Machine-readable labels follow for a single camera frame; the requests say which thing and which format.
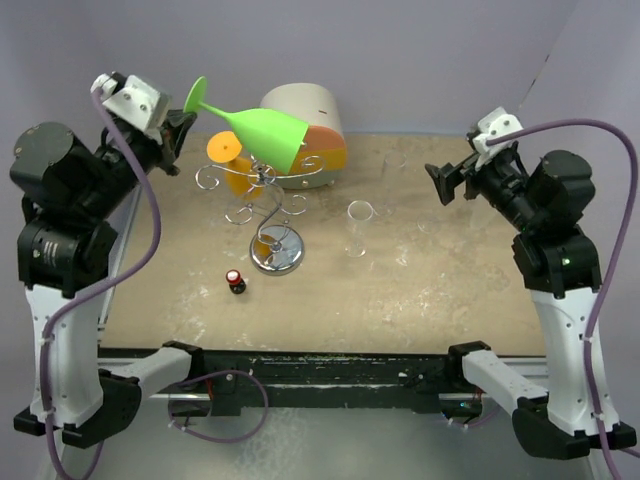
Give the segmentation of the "orange plastic wine glass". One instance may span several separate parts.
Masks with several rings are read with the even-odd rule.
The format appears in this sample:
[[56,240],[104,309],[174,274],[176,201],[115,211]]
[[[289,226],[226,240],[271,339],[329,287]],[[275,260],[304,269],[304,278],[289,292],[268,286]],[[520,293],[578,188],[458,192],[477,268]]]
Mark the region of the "orange plastic wine glass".
[[236,197],[251,202],[262,195],[252,162],[243,154],[243,146],[232,131],[214,134],[207,143],[206,153],[214,164],[225,168],[225,182]]

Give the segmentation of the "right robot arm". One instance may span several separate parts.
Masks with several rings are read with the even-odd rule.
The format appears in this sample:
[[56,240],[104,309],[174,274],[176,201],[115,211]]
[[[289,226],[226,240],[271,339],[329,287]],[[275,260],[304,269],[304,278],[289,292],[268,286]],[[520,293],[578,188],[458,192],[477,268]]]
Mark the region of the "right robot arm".
[[517,231],[514,262],[530,292],[546,352],[548,384],[525,379],[483,342],[448,351],[446,383],[456,391],[473,385],[510,416],[516,438],[532,457],[569,460],[591,450],[623,450],[637,444],[605,385],[599,333],[588,317],[602,279],[595,244],[578,222],[595,195],[592,170],[582,157],[554,150],[534,172],[522,170],[515,146],[485,165],[471,154],[456,166],[426,165],[439,200],[484,197]]

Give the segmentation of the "green plastic wine glass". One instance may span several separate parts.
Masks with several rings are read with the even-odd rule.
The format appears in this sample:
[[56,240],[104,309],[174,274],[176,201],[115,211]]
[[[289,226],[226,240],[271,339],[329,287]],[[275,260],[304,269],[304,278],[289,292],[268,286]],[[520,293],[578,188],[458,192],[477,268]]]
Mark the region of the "green plastic wine glass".
[[224,119],[239,142],[258,160],[289,174],[303,146],[309,124],[268,108],[226,112],[205,102],[207,86],[204,76],[196,79],[187,94],[183,111],[197,113],[204,110]]

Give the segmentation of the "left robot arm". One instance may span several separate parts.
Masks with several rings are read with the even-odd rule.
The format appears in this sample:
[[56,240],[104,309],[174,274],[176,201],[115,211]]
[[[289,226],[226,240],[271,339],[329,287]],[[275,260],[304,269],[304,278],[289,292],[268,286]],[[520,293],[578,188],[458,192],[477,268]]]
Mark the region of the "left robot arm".
[[14,427],[59,433],[80,449],[125,430],[154,394],[174,384],[194,392],[206,378],[203,351],[178,341],[126,367],[98,364],[99,324],[116,285],[110,254],[118,234],[109,216],[150,171],[178,174],[196,115],[172,108],[166,92],[134,75],[103,74],[92,91],[108,119],[97,149],[63,123],[43,122],[17,139],[10,169],[23,193],[18,277],[36,358],[33,399]]

